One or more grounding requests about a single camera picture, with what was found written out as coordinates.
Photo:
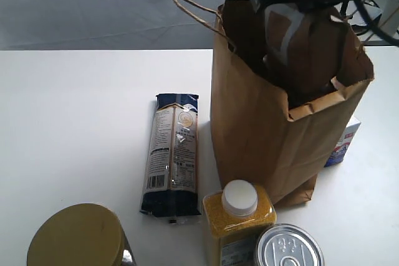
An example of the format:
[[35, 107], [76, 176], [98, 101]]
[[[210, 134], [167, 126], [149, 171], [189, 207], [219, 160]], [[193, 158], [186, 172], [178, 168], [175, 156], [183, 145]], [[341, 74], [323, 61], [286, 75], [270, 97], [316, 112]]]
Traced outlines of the brown pouch with orange label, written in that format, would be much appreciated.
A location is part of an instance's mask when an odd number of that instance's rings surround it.
[[284, 89], [317, 93], [337, 75], [349, 27], [335, 8], [304, 13], [274, 4], [264, 10], [264, 25], [267, 66]]

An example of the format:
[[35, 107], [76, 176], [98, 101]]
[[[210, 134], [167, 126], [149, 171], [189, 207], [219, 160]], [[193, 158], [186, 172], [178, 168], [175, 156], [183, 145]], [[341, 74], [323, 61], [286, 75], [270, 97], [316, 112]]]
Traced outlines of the brown paper bag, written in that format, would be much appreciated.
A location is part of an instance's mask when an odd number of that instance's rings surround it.
[[261, 184], [274, 203], [306, 202], [373, 65], [338, 12], [349, 32], [337, 75], [317, 93], [290, 92], [267, 66], [264, 13], [247, 0], [227, 0], [214, 13], [210, 127], [219, 180]]

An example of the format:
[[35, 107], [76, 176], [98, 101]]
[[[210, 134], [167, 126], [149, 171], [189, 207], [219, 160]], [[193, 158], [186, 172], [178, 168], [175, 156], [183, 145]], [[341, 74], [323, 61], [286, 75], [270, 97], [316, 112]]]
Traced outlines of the white blue milk carton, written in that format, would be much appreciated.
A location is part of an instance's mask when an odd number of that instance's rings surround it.
[[352, 115], [339, 141], [335, 145], [333, 152], [331, 153], [326, 164], [324, 165], [325, 168], [339, 164], [344, 160], [346, 152], [360, 125], [361, 121], [357, 119], [354, 115]]

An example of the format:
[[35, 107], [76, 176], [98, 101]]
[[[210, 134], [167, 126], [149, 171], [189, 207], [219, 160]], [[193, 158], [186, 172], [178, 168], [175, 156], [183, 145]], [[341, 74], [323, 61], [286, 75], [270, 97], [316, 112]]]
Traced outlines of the yellow grain bottle white cap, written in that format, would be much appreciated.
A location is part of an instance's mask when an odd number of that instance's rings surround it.
[[257, 239], [277, 219], [266, 190], [241, 179], [205, 196], [203, 217], [208, 265], [254, 265]]

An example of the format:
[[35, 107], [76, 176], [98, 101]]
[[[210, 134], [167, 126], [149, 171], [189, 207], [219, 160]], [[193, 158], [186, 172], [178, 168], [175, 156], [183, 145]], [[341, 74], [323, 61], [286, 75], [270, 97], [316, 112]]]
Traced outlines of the dark blue pasta packet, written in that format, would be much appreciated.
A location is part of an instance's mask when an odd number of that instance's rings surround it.
[[198, 100], [190, 93], [156, 96], [140, 211], [170, 224], [200, 214]]

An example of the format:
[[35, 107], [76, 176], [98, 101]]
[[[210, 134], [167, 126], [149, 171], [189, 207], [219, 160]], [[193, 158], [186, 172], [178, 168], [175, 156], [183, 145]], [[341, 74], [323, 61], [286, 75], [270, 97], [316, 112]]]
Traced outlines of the silver tin can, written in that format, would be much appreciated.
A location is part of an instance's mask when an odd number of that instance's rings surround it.
[[320, 246], [309, 233], [292, 224], [276, 224], [259, 236], [254, 264], [323, 266], [325, 262]]

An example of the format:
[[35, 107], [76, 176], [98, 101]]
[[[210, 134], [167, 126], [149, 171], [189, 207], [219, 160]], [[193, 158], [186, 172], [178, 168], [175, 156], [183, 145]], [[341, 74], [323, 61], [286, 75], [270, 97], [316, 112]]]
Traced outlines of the jar with gold lid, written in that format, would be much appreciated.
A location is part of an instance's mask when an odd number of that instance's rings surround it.
[[29, 245], [27, 265], [136, 265], [119, 218], [98, 204], [55, 213]]

